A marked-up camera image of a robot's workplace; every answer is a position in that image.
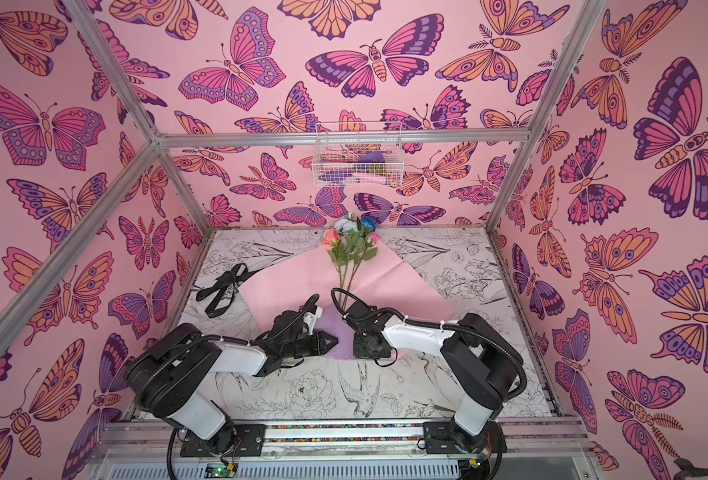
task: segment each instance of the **pink wrapping paper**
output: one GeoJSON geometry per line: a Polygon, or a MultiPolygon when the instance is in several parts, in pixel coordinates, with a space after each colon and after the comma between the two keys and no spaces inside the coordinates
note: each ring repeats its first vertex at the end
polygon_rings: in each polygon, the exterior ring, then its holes
{"type": "MultiPolygon", "coordinates": [[[[399,255],[379,243],[378,254],[362,262],[351,292],[368,305],[390,306],[409,316],[422,319],[449,320],[455,312],[450,302],[432,289],[399,255]]],[[[317,305],[325,314],[316,323],[316,330],[324,330],[339,339],[329,356],[353,359],[354,331],[341,319],[332,305],[330,290],[339,286],[340,279],[328,254],[321,246],[254,274],[239,287],[253,320],[265,331],[274,324],[274,318],[284,310],[297,310],[311,295],[319,294],[317,305]]]]}

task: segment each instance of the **purple butterfly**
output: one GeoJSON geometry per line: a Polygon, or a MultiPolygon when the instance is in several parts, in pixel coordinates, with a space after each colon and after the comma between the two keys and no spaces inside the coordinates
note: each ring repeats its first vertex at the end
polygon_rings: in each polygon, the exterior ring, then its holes
{"type": "Polygon", "coordinates": [[[282,194],[287,193],[287,190],[295,190],[295,184],[287,180],[290,174],[284,168],[280,168],[271,155],[261,155],[260,167],[265,178],[261,175],[260,170],[252,165],[248,168],[253,171],[254,177],[239,175],[239,178],[245,182],[259,182],[259,184],[236,185],[231,187],[230,190],[238,195],[252,195],[260,200],[265,197],[271,197],[272,200],[280,202],[285,199],[282,194]]]}
{"type": "Polygon", "coordinates": [[[343,187],[323,187],[308,206],[291,206],[274,214],[279,221],[291,224],[306,224],[309,226],[327,225],[327,216],[340,218],[349,211],[343,206],[346,199],[343,187]]]}
{"type": "Polygon", "coordinates": [[[386,70],[391,72],[398,84],[405,87],[413,77],[428,71],[428,62],[422,58],[396,55],[432,54],[445,29],[444,20],[440,14],[417,18],[390,36],[381,50],[375,46],[380,41],[378,39],[372,45],[360,47],[368,47],[367,55],[350,50],[323,53],[306,62],[306,70],[331,87],[338,87],[348,78],[341,90],[347,98],[359,94],[375,96],[375,77],[385,82],[386,70]]]}
{"type": "Polygon", "coordinates": [[[132,325],[135,337],[139,339],[146,334],[151,326],[151,319],[160,323],[167,320],[167,300],[172,295],[175,286],[175,270],[163,274],[154,287],[151,284],[151,293],[146,296],[138,293],[125,293],[111,300],[109,315],[118,318],[121,325],[132,325]]]}
{"type": "Polygon", "coordinates": [[[382,224],[387,218],[390,222],[398,218],[399,226],[418,226],[421,222],[431,222],[444,215],[446,211],[444,208],[428,205],[407,208],[405,208],[406,204],[394,206],[387,199],[373,194],[355,194],[354,203],[359,210],[365,212],[362,216],[369,216],[377,224],[382,224]]]}
{"type": "Polygon", "coordinates": [[[554,316],[564,310],[564,300],[562,296],[548,283],[542,280],[535,280],[538,274],[527,262],[522,248],[514,244],[511,248],[511,262],[513,268],[518,270],[513,273],[513,281],[517,284],[519,294],[524,293],[530,296],[530,311],[538,315],[543,320],[545,315],[554,316]]]}
{"type": "Polygon", "coordinates": [[[143,270],[143,266],[148,264],[153,264],[154,268],[157,268],[162,260],[160,254],[164,253],[169,221],[163,221],[154,230],[155,222],[152,217],[151,224],[146,229],[143,218],[140,216],[138,217],[138,226],[133,225],[124,216],[118,218],[118,227],[127,237],[127,253],[135,255],[135,266],[138,267],[138,270],[143,270]]]}
{"type": "Polygon", "coordinates": [[[224,67],[207,67],[190,73],[178,90],[188,99],[203,98],[214,104],[227,100],[243,110],[258,101],[255,83],[266,88],[276,86],[285,74],[269,57],[274,39],[269,34],[269,16],[255,7],[248,8],[234,23],[229,52],[224,67]]]}
{"type": "Polygon", "coordinates": [[[604,405],[616,422],[624,424],[624,438],[644,457],[650,473],[657,480],[670,480],[669,469],[666,467],[664,457],[660,455],[656,438],[666,453],[675,458],[679,455],[658,427],[683,430],[682,425],[671,415],[662,413],[650,415],[645,408],[660,409],[673,405],[685,394],[685,386],[670,376],[650,379],[637,370],[629,370],[627,379],[624,379],[620,372],[608,372],[608,380],[619,390],[618,392],[613,390],[613,397],[618,400],[618,403],[608,399],[604,401],[604,405]],[[645,423],[652,426],[655,438],[647,432],[645,423]]]}
{"type": "Polygon", "coordinates": [[[562,360],[554,364],[557,383],[570,393],[573,408],[584,420],[586,429],[591,433],[597,433],[597,409],[586,380],[581,375],[585,365],[579,363],[589,350],[591,340],[589,315],[578,309],[573,318],[568,318],[564,330],[551,330],[551,335],[554,349],[562,356],[562,360]]]}
{"type": "MultiPolygon", "coordinates": [[[[454,85],[445,88],[437,97],[437,101],[434,102],[434,108],[431,109],[431,116],[428,118],[419,114],[415,108],[412,110],[415,111],[415,114],[421,120],[404,111],[389,109],[383,110],[381,121],[389,123],[385,128],[386,130],[397,130],[399,129],[399,124],[405,130],[428,130],[432,128],[454,130],[466,128],[466,119],[463,116],[466,114],[466,108],[471,106],[471,104],[461,97],[461,93],[463,91],[455,88],[454,85]]],[[[405,152],[414,154],[423,148],[423,144],[403,144],[402,148],[405,152]]]]}
{"type": "Polygon", "coordinates": [[[489,205],[495,201],[495,192],[501,189],[503,178],[506,177],[508,164],[504,162],[506,155],[495,157],[487,167],[487,179],[479,179],[479,185],[456,188],[450,192],[450,198],[460,198],[461,202],[471,200],[475,205],[489,205]]]}
{"type": "Polygon", "coordinates": [[[112,408],[111,405],[115,405],[122,399],[116,392],[128,387],[125,378],[126,370],[128,364],[134,361],[134,357],[128,356],[127,345],[122,337],[118,333],[112,333],[106,340],[100,356],[98,382],[101,395],[95,397],[95,394],[92,394],[92,405],[98,408],[92,412],[82,429],[76,434],[66,457],[66,465],[63,466],[62,480],[73,480],[87,466],[92,452],[98,446],[98,436],[103,426],[116,422],[122,417],[122,411],[112,408]]]}

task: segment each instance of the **artificial flower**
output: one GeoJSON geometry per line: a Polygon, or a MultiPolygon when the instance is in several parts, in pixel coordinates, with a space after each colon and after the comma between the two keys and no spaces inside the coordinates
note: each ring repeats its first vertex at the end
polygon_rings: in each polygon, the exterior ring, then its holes
{"type": "Polygon", "coordinates": [[[339,240],[340,240],[340,236],[338,235],[338,232],[336,232],[334,229],[330,228],[329,230],[327,230],[325,232],[325,237],[321,239],[321,244],[330,246],[339,240]]]}

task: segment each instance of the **wire basket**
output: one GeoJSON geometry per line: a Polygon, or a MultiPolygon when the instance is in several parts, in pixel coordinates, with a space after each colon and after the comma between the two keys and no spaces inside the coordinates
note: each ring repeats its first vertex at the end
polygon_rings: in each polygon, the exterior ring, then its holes
{"type": "Polygon", "coordinates": [[[340,132],[343,125],[343,122],[317,124],[314,157],[311,160],[314,185],[401,187],[405,172],[401,124],[362,121],[357,123],[359,130],[340,132]]]}

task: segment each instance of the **black cable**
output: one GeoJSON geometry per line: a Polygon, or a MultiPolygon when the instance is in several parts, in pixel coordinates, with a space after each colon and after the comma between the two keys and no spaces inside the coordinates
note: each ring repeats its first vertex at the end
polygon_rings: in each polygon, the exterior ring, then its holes
{"type": "Polygon", "coordinates": [[[172,429],[172,435],[169,436],[169,443],[167,444],[167,475],[169,480],[178,480],[175,476],[175,472],[172,470],[172,446],[175,444],[175,437],[178,435],[178,429],[172,429]]]}

